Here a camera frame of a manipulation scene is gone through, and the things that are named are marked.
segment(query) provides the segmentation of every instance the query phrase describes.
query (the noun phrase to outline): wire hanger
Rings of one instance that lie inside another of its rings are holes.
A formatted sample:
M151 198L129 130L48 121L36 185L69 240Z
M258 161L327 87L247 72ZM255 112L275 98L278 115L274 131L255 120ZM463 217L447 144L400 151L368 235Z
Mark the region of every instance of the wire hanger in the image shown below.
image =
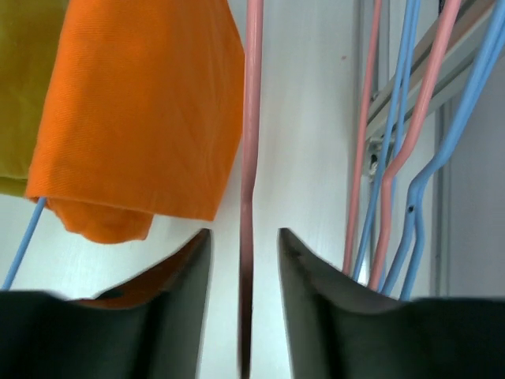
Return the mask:
M342 272L346 275L350 274L350 266L353 260L354 232L356 229L357 210L359 206L361 170L363 168L363 159L365 155L366 125L372 93L372 77L376 61L381 7L382 0L376 0L373 7L372 33L370 35L370 44L368 45L365 80L363 83L363 93L361 95L360 120L357 127L356 159L354 161L353 187L350 194L349 216L347 218L346 244L344 249L344 262L342 265Z
M396 64L395 84L393 87L393 92L391 93L391 105L389 108L389 113L387 115L386 129L383 135L382 149L380 151L380 157L376 170L375 180L372 186L370 202L368 203L368 209L365 217L365 225L363 226L363 231L361 232L361 240L357 251L356 264L354 265L354 271L353 271L354 280L357 280L360 275L361 266L363 265L363 260L365 259L365 249L370 239L372 222L376 212L377 198L379 197L380 181L382 180L384 169L386 167L387 150L391 140L391 133L393 130L395 113L398 105L398 95L400 92L400 85L402 83L402 74L406 62L407 44L410 39L409 36L411 34L410 33L411 29L417 28L417 21L413 22L414 8L416 2L419 2L419 0L408 0L405 8L405 16L402 27L402 37L400 40L400 50L398 53L398 61Z
M377 242L376 253L373 260L372 273L368 282L368 287L376 290L379 286L380 275L386 259L387 244L391 233L391 190L392 182L396 174L402 168L413 151L421 133L421 128L428 113L428 105L432 98L436 78L438 77L440 66L445 56L447 44L451 37L452 28L458 16L461 0L447 1L443 8L440 22L436 30L436 37L428 59L428 67L421 84L421 90L417 97L416 106L413 110L413 117L409 131L403 141L402 148L396 158L393 159L389 168L386 169L382 178L382 191L380 203L380 234Z
M44 206L46 205L46 198L41 197L39 201L37 201L37 205L32 213L32 218L26 227L26 231L24 232L23 238L21 239L21 243L17 248L16 255L12 263L10 264L9 271L7 272L7 276L4 279L2 289L9 290L12 285L14 278L16 277L17 272L19 271L19 267L21 266L21 262L23 261L24 255L26 254L26 249L32 240L33 232L37 228L37 224L39 223L40 214L42 213Z
M451 128L444 137L437 153L410 183L402 239L383 287L383 294L385 295L391 293L398 279L400 268L405 261L412 233L415 229L416 241L400 295L400 299L402 300L410 298L425 245L425 230L422 217L422 199L425 188L431 176L451 158L504 44L505 1L499 0L493 11L486 35L483 38L481 49L473 64L472 72L466 82Z
M253 192L260 133L261 59L264 0L247 1L245 41L245 97L243 119L242 182L240 207L239 359L241 377L251 368L253 322Z

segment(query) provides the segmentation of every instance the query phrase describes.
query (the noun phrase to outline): orange cloth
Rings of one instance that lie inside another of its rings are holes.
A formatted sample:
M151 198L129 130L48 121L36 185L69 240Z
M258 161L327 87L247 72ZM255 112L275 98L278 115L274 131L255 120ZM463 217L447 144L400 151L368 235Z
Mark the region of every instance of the orange cloth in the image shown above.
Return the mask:
M146 238L155 213L213 220L243 75L226 0L72 0L26 195L101 243Z

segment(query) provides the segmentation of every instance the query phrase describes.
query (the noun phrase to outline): olive green fabric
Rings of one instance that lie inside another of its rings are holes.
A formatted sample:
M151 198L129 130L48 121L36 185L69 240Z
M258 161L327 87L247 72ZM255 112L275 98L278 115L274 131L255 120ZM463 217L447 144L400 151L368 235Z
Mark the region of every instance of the olive green fabric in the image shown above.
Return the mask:
M0 1L0 193L24 194L67 3Z

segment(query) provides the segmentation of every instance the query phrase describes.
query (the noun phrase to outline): folded fabric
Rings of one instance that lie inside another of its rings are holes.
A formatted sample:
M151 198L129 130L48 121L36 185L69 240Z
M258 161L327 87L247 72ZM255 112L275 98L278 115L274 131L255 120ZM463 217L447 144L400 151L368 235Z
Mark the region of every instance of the folded fabric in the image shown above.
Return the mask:
M66 6L0 1L0 193L24 194Z
M226 0L71 0L26 195L101 243L146 238L153 214L213 220L243 83Z

